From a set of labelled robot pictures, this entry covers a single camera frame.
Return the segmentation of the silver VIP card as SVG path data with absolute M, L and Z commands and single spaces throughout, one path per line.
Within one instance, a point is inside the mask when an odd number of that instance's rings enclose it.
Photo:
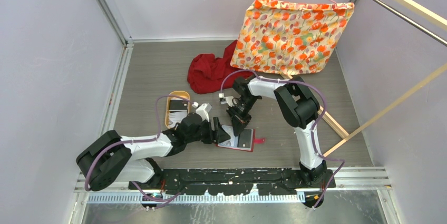
M 223 130 L 230 136 L 230 138 L 224 142 L 218 143 L 217 146 L 224 148 L 236 148 L 238 146 L 238 138 L 234 135 L 234 130 L 232 126 L 223 125 Z

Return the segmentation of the red leather card holder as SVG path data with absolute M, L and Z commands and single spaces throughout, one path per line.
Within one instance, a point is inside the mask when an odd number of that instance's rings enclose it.
M 257 138 L 254 129 L 245 128 L 239 136 L 234 136 L 233 127 L 223 125 L 223 130 L 230 135 L 230 139 L 217 143 L 217 147 L 253 152 L 255 144 L 263 144 L 265 138 Z

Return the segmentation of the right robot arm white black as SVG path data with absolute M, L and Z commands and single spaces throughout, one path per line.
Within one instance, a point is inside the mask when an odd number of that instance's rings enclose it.
M 317 135 L 320 104 L 301 77 L 291 80 L 268 79 L 262 76 L 239 77 L 233 83 L 239 98 L 227 99 L 234 135 L 239 136 L 251 120 L 250 110 L 257 100 L 271 98 L 277 101 L 285 121 L 294 129 L 300 150 L 299 175 L 307 187 L 321 182 L 327 164 L 323 158 Z

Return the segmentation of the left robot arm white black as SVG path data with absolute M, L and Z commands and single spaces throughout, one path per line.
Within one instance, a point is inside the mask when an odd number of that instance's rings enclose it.
M 174 128 L 145 137 L 125 137 L 116 130 L 102 134 L 76 158 L 85 177 L 85 191 L 101 191 L 114 182 L 133 181 L 156 189 L 162 181 L 154 157 L 170 157 L 189 143 L 217 144 L 233 136 L 224 130 L 218 118 L 203 119 L 189 113 Z

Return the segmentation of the white card in tray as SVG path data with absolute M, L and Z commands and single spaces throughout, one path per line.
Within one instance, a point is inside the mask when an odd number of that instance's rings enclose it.
M 169 112 L 167 127 L 174 128 L 177 123 L 180 123 L 187 116 L 187 114 L 187 111 Z

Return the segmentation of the yellow oval tray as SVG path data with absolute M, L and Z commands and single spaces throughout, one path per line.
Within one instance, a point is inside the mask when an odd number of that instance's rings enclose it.
M 165 126 L 170 129 L 180 123 L 190 111 L 190 103 L 187 101 L 190 95 L 186 91 L 173 91 L 167 97 Z

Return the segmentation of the red crumpled cloth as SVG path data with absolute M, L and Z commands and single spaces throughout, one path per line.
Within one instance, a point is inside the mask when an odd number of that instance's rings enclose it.
M 214 93 L 221 89 L 231 88 L 238 77 L 253 76 L 250 72 L 239 72 L 230 65 L 237 41 L 230 43 L 224 50 L 223 57 L 214 54 L 199 54 L 191 62 L 187 82 L 190 88 L 197 94 Z

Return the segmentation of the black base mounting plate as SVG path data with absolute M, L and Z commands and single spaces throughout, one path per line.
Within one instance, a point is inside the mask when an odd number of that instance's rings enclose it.
M 183 192 L 201 196 L 247 195 L 257 190 L 261 196 L 291 195 L 297 189 L 322 191 L 333 171 L 328 169 L 312 182 L 305 181 L 299 169 L 292 168 L 238 168 L 238 169 L 164 169 L 146 183 L 137 182 L 143 190 L 163 190 L 167 194 Z

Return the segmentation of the floral orange pillowcase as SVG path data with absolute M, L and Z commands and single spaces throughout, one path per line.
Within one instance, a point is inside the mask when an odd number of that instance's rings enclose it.
M 245 12 L 230 65 L 271 74 L 318 73 L 328 63 L 354 10 L 352 2 L 255 0 Z

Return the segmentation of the metal rail rod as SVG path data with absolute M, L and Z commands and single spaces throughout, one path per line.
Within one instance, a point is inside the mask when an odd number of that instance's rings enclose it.
M 381 6 L 382 8 L 386 9 L 393 15 L 397 16 L 398 18 L 407 22 L 411 26 L 415 27 L 417 30 L 421 31 L 422 33 L 424 33 L 431 39 L 437 41 L 438 43 L 442 44 L 443 46 L 446 46 L 446 40 L 443 39 L 441 36 L 435 34 L 434 32 L 432 32 L 425 26 L 423 26 L 420 23 L 416 22 L 415 20 L 411 19 L 410 17 L 403 14 L 401 11 L 397 10 L 396 8 L 392 7 L 391 5 L 385 3 L 383 0 L 372 0 L 372 1 L 375 2 L 377 5 Z M 431 10 L 425 8 L 424 6 L 415 2 L 414 0 L 393 0 L 393 1 L 402 5 L 404 8 L 410 10 L 411 12 L 416 13 L 417 15 L 423 17 L 424 19 L 435 24 L 436 26 L 446 30 L 446 19 L 442 18 L 440 15 L 432 12 Z

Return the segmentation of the wooden rack frame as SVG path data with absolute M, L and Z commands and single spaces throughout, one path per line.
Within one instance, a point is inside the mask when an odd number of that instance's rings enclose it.
M 397 2 L 383 1 L 446 39 L 441 27 Z M 446 0 L 414 1 L 446 18 Z M 358 0 L 355 5 L 337 49 L 344 81 L 363 124 L 446 63 L 446 46 L 372 0 Z M 446 158 L 446 72 L 362 133 L 374 159 Z

